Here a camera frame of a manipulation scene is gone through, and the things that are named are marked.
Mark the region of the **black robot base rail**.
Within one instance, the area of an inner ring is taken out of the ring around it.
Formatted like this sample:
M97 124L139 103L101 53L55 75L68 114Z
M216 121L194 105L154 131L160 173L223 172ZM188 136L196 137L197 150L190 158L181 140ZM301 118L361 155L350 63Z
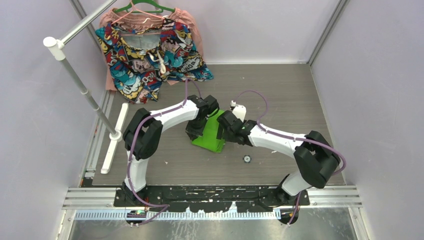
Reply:
M228 212L235 205L239 213L270 212L274 208L293 209L296 204L310 204L308 192L300 197L286 195L281 187L273 185L148 185L135 196L123 184L115 192L115 207L148 207L158 212L163 205L174 213L187 210L198 213Z

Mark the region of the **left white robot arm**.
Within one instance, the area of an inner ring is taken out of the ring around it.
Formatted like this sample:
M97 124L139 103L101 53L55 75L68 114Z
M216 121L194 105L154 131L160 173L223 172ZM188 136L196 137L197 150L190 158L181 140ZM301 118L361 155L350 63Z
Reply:
M190 140L204 135L207 120L217 113L219 103L211 95L201 98L190 95L172 106L148 111L136 111L123 134L128 154L128 169L124 180L129 191L126 200L133 206L141 206L146 200L146 174L148 161L158 149L162 133L178 124L187 122L185 131Z

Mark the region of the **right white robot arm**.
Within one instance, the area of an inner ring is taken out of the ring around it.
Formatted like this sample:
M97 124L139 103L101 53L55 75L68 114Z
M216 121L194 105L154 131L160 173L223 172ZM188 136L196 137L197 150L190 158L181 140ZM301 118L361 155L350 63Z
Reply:
M279 202L286 206L291 205L301 191L324 188L342 161L317 131L288 133L253 120L241 120L230 110L221 114L217 122L227 142L270 149L295 160L298 170L280 183L277 192Z

